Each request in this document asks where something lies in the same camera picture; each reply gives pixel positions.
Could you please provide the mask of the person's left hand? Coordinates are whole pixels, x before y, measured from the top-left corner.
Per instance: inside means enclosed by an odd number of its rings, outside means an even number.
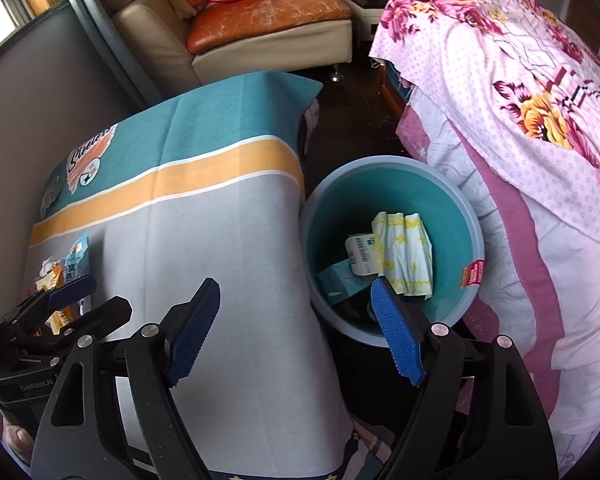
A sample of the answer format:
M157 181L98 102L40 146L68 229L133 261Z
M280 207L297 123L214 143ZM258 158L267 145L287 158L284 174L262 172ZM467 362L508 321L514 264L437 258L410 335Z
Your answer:
M34 440L24 428L13 424L6 418L2 420L2 443L7 452L20 463L31 463Z

